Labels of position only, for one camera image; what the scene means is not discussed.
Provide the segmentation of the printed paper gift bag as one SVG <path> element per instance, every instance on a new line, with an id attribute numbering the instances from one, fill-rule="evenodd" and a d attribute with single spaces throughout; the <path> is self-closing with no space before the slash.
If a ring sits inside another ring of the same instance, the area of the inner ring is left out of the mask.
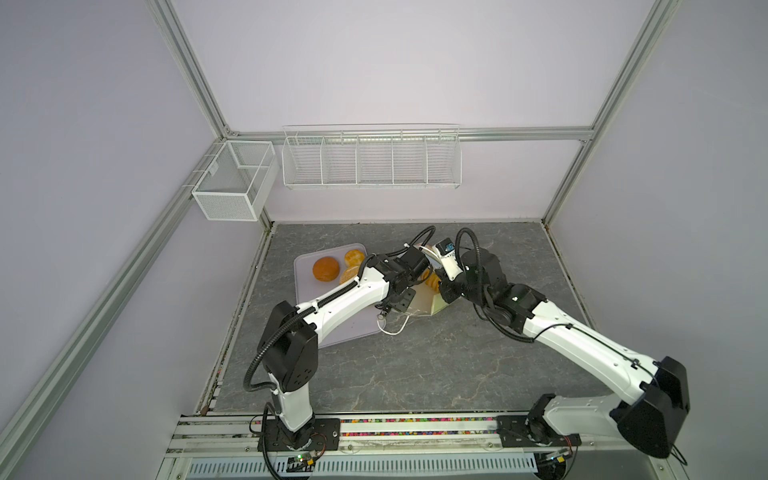
<path id="1" fill-rule="evenodd" d="M 430 262 L 428 269 L 437 274 L 437 270 L 441 268 L 441 265 L 435 251 L 435 246 L 420 246 L 419 249 L 427 256 Z M 410 304 L 406 307 L 406 315 L 392 313 L 385 320 L 376 320 L 377 327 L 381 333 L 388 336 L 397 336 L 402 333 L 410 320 L 432 317 L 448 306 L 442 299 L 440 291 L 434 292 L 422 282 L 413 286 L 413 289 L 415 294 Z"/>

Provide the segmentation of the sesame fake bread roll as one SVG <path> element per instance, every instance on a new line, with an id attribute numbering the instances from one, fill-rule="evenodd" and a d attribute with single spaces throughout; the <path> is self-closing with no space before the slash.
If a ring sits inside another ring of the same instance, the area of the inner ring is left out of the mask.
<path id="1" fill-rule="evenodd" d="M 358 275 L 359 272 L 359 266 L 358 265 L 352 265 L 348 267 L 340 276 L 339 284 L 343 285 L 346 282 L 350 281 L 351 279 L 355 278 Z"/>

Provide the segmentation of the brown round fake bun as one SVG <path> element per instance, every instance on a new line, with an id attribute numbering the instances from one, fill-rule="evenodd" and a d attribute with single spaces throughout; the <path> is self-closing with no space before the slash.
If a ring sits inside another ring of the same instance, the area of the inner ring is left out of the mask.
<path id="1" fill-rule="evenodd" d="M 313 277 L 320 282 L 331 282 L 340 275 L 340 272 L 341 266 L 338 260 L 331 256 L 319 258 L 312 266 Z"/>

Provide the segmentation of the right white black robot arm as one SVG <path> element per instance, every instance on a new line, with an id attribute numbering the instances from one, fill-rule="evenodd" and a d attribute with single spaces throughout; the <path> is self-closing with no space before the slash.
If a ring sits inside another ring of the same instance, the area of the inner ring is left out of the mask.
<path id="1" fill-rule="evenodd" d="M 675 442 L 690 412 L 687 370 L 679 361 L 669 356 L 655 360 L 624 347 L 539 291 L 508 282 L 498 258 L 486 249 L 459 253 L 446 239 L 433 251 L 446 302 L 471 302 L 506 337 L 553 349 L 609 389 L 593 397 L 542 395 L 525 420 L 533 442 L 544 445 L 586 434 L 621 438 L 655 458 L 678 455 Z"/>

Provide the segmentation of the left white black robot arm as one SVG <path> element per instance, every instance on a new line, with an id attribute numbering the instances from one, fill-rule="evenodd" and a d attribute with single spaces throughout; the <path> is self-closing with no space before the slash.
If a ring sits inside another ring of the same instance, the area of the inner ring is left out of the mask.
<path id="1" fill-rule="evenodd" d="M 323 296 L 299 305 L 279 303 L 246 370 L 243 389 L 258 388 L 253 376 L 262 367 L 283 430 L 297 434 L 307 429 L 314 421 L 309 382 L 318 368 L 320 343 L 368 307 L 382 311 L 398 307 L 430 266 L 427 255 L 414 246 L 397 255 L 370 254 L 351 279 Z"/>

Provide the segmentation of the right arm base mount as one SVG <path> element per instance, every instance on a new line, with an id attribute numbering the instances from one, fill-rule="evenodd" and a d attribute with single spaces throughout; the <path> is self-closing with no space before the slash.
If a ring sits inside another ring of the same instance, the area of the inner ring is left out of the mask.
<path id="1" fill-rule="evenodd" d="M 527 414 L 508 414 L 496 417 L 497 433 L 505 448 L 565 447 L 582 445 L 579 434 L 568 436 L 556 433 L 542 420 L 529 420 Z"/>

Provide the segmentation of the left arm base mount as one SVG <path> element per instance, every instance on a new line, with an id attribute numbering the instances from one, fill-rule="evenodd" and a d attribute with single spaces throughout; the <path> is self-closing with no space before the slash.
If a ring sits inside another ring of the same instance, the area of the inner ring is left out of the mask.
<path id="1" fill-rule="evenodd" d="M 288 451 L 336 451 L 341 439 L 340 418 L 313 418 L 298 431 L 290 431 L 279 418 L 268 417 L 258 450 L 268 453 Z"/>

